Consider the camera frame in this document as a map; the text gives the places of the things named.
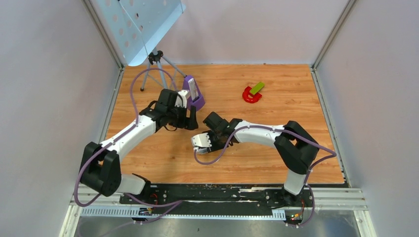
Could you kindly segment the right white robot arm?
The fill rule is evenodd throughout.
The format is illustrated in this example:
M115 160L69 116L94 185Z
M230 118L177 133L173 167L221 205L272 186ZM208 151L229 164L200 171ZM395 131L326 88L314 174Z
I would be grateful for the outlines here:
M262 125L243 119L223 119L212 112L204 119L208 128L192 137L198 154L223 150L235 143L255 143L275 148L288 168L282 192L283 202L295 206L302 199L308 169L320 149L317 141L296 121L285 125Z

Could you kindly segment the green block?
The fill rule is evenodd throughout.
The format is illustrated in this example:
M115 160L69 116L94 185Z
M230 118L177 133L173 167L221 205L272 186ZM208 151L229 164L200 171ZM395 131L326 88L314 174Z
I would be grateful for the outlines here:
M265 84L263 82L259 82L250 89L249 93L252 95L257 95L264 88L264 86Z

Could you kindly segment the blue perforated music stand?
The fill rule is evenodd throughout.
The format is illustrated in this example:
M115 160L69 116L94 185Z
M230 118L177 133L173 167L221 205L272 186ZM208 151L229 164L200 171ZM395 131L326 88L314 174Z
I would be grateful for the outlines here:
M93 0L93 7L125 66L138 66L182 15L179 0Z

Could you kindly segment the purple metronome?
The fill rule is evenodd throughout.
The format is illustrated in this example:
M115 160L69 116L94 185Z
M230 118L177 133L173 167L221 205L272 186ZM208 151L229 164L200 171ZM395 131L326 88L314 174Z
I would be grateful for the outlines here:
M183 90L188 90L190 92L190 97L187 99L187 108L190 109L191 106L196 108L196 111L199 111L205 105L205 99L201 93L196 80L192 75L187 75L183 80L182 85Z

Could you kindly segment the red horseshoe magnet toy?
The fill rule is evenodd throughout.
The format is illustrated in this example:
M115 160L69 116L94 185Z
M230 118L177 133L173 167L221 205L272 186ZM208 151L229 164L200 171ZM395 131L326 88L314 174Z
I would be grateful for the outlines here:
M247 103L253 104L253 103L258 102L262 98L262 94L260 92L257 95L250 94L249 91L250 91L251 88L252 87L247 86L244 89L244 91L242 93L242 99Z

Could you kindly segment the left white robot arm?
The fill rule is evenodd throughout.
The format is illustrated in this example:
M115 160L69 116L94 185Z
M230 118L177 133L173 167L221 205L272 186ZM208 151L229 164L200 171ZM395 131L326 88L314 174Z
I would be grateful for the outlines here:
M198 128L196 108L188 107L189 90L163 89L158 100L137 113L134 121L101 143L90 142L84 148L79 182L109 197L114 193L130 193L139 204L151 199L149 181L135 174L123 174L122 160L144 139L168 125L175 129Z

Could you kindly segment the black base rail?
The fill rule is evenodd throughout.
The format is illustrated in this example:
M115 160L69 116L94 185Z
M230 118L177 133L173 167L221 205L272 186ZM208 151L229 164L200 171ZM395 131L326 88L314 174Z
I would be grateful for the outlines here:
M155 213L162 214L172 202L181 204L170 213L202 216L268 216L280 208L302 211L313 205L313 195L303 189L292 196L281 184L153 184L145 194L123 195L121 204L136 204L136 200L157 204Z

